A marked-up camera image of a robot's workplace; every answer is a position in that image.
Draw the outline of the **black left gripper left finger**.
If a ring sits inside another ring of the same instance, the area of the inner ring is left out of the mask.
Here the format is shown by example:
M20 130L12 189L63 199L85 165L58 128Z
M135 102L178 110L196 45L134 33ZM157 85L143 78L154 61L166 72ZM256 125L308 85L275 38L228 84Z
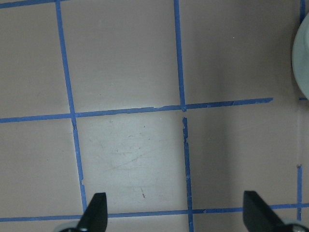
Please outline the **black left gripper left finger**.
M78 232L104 232L107 228L106 193L95 193L76 226Z

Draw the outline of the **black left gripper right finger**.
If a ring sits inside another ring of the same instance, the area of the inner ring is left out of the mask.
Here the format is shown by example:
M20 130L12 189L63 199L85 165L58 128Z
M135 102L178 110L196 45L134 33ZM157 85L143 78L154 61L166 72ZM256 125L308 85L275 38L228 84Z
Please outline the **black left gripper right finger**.
M289 232L285 224L256 191L243 193L243 222L249 232Z

